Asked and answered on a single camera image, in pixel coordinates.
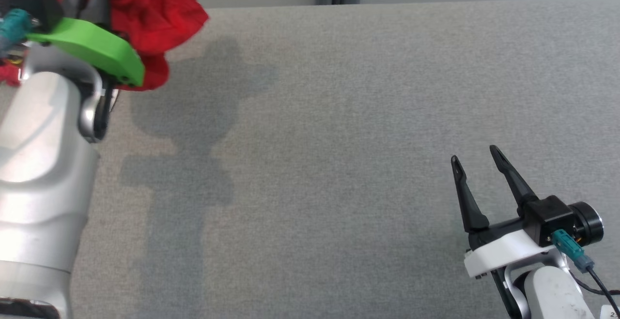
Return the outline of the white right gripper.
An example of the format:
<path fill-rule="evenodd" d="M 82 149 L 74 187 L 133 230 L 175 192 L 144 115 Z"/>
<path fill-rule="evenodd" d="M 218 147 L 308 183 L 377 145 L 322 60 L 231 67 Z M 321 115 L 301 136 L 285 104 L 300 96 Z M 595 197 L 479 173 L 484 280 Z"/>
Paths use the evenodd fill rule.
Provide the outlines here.
<path fill-rule="evenodd" d="M 514 200 L 517 203 L 518 215 L 524 215 L 524 204 L 538 200 L 538 196 L 523 179 L 516 168 L 496 145 L 490 145 L 489 150 L 494 163 L 505 176 Z M 550 257 L 556 253 L 554 266 L 567 272 L 566 257 L 558 252 L 555 246 L 540 247 L 527 233 L 521 229 L 510 231 L 491 242 L 480 241 L 480 236 L 489 232 L 488 218 L 481 213 L 471 189 L 467 185 L 467 175 L 459 158 L 451 157 L 452 175 L 454 177 L 456 193 L 461 212 L 462 223 L 471 251 L 465 255 L 464 264 L 470 278 L 489 273 L 504 266 L 516 265 L 534 257 L 541 257 L 544 252 Z"/>

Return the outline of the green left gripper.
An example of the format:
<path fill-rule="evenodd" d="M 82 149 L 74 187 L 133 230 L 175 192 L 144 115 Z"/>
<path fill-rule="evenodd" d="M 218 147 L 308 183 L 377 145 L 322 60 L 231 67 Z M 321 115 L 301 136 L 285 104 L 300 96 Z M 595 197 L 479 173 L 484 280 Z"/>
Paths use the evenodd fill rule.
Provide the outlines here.
<path fill-rule="evenodd" d="M 89 22 L 80 19 L 87 2 Z M 114 76 L 124 85 L 142 87 L 145 67 L 133 46 L 97 26 L 111 25 L 110 0 L 62 0 L 62 8 L 65 17 L 51 32 L 30 32 L 27 39 L 36 43 L 50 43 Z"/>

